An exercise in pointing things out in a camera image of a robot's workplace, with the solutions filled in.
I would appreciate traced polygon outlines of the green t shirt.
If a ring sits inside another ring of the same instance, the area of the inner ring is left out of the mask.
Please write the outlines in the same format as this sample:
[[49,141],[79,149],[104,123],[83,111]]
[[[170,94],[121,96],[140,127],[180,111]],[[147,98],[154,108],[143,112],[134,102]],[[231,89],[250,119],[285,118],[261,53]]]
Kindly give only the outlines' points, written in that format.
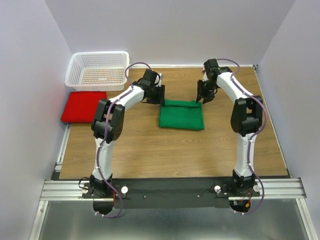
[[160,107],[160,128],[201,131],[205,129],[202,103],[195,100],[169,100]]

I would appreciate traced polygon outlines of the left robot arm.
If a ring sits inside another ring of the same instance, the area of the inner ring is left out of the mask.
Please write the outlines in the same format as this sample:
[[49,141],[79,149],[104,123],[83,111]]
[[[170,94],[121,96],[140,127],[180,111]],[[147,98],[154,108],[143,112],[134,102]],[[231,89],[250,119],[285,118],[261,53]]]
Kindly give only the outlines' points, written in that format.
[[95,138],[95,165],[89,177],[90,187],[101,198],[107,197],[113,190],[112,158],[116,140],[120,137],[125,113],[133,105],[146,100],[147,104],[165,103],[163,74],[146,69],[142,78],[134,81],[127,90],[111,99],[101,99],[91,124]]

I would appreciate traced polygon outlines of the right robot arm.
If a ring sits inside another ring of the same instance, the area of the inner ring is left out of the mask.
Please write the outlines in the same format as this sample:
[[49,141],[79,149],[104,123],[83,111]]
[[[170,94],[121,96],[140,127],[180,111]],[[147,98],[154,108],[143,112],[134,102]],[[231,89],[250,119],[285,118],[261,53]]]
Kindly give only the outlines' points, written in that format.
[[222,89],[233,102],[230,125],[236,134],[237,150],[230,191],[241,196],[255,185],[255,141],[266,127],[268,113],[263,98],[246,90],[236,79],[235,73],[229,67],[219,66],[217,59],[205,61],[202,72],[203,78],[197,82],[197,103],[213,101],[218,89]]

